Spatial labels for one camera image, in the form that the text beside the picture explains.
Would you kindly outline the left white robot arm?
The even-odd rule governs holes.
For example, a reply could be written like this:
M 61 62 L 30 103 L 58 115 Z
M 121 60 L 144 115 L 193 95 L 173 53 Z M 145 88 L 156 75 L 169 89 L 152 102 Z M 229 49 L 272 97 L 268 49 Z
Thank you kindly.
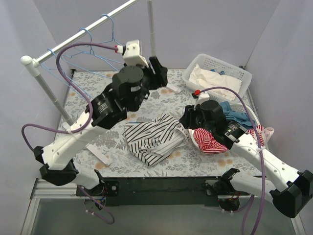
M 147 67 L 125 66 L 112 77 L 103 92 L 91 101 L 64 136 L 53 143 L 34 149 L 37 161 L 42 163 L 42 179 L 55 186 L 75 183 L 98 196 L 104 190 L 104 179 L 98 171 L 89 173 L 78 170 L 73 157 L 95 138 L 127 118 L 127 112 L 135 112 L 151 90 L 168 83 L 167 68 L 158 58 L 149 58 Z

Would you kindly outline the black white striped tank top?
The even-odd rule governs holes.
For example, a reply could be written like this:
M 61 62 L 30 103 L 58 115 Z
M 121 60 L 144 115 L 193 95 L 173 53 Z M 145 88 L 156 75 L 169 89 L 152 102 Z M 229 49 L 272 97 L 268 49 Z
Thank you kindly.
M 162 114 L 153 121 L 126 123 L 123 137 L 129 151 L 147 166 L 165 160 L 189 140 L 183 125 L 168 114 Z

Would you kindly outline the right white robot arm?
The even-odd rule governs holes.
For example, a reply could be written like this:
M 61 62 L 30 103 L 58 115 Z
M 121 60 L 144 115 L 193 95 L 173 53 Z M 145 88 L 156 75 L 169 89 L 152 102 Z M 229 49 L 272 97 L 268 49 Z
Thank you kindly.
M 221 105 L 213 100 L 202 104 L 185 106 L 180 122 L 186 129 L 205 130 L 217 143 L 232 153 L 245 158 L 265 179 L 245 176 L 240 170 L 231 168 L 209 190 L 218 195 L 242 191 L 258 197 L 264 196 L 280 213 L 295 218 L 313 197 L 313 174 L 289 166 L 259 146 L 253 136 L 238 122 L 226 120 Z

